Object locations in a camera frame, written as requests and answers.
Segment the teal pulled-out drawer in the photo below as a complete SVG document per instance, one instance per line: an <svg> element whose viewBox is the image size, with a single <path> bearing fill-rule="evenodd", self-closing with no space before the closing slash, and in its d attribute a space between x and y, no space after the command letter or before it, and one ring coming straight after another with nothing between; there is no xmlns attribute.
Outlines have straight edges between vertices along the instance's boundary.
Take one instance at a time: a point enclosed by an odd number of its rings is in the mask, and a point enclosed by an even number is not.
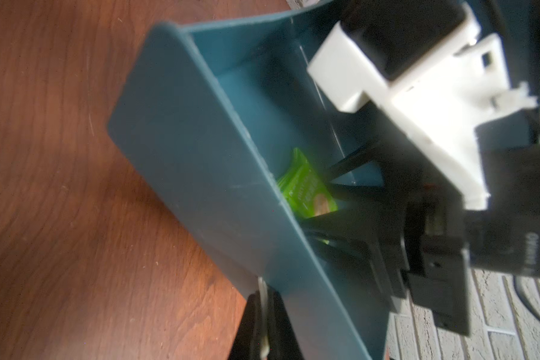
<svg viewBox="0 0 540 360"><path fill-rule="evenodd" d="M461 23L462 3L482 38L502 41L511 87L526 83L538 100L478 126L479 151L540 143L525 118L540 115L540 1L318 1L266 16L162 22L148 33L109 135L239 291L259 291L261 359L270 287L304 359L384 356L389 315L399 310L389 309L372 271L314 253L278 180L294 148L325 183L325 170L389 126L407 138L373 102L339 111L308 73L335 24L396 80Z"/></svg>

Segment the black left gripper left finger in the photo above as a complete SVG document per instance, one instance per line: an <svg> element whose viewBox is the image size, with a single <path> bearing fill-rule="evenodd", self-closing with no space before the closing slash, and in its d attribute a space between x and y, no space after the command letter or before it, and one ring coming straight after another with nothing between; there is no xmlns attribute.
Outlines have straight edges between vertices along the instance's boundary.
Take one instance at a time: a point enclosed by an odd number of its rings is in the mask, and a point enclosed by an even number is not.
<svg viewBox="0 0 540 360"><path fill-rule="evenodd" d="M260 292L256 291L247 298L228 359L261 360L262 329Z"/></svg>

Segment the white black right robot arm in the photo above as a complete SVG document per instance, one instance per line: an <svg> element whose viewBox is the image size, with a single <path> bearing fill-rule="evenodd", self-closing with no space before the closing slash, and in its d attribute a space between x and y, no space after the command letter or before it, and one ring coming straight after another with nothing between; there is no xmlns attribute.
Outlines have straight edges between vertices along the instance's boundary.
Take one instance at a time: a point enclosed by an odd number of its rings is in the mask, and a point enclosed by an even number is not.
<svg viewBox="0 0 540 360"><path fill-rule="evenodd" d="M540 115L525 112L540 135ZM470 273L512 276L533 310L523 278L540 279L540 143L478 153L490 197L467 210L459 190L394 126L325 171L348 207L302 220L315 253L336 265L373 271L379 291L410 297L434 324L470 334Z"/></svg>

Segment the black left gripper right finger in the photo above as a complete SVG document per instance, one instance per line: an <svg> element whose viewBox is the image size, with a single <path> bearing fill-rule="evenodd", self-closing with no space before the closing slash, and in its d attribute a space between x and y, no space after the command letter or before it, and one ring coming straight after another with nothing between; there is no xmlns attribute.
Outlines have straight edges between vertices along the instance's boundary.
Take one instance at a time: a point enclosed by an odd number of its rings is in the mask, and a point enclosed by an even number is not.
<svg viewBox="0 0 540 360"><path fill-rule="evenodd" d="M303 360L304 357L279 292L268 289L268 342L270 360Z"/></svg>

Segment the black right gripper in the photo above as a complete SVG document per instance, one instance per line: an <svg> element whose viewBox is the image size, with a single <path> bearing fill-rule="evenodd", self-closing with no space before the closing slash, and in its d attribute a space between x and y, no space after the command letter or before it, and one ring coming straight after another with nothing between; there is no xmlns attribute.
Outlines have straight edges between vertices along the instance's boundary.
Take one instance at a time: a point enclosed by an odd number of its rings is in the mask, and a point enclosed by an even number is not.
<svg viewBox="0 0 540 360"><path fill-rule="evenodd" d="M364 168L381 183L366 184ZM471 332L470 252L464 238L461 195L423 156L374 139L325 170L325 185L337 200L382 203L346 208L300 220L321 259L350 272L373 273L389 309L410 296L430 310L436 327Z"/></svg>

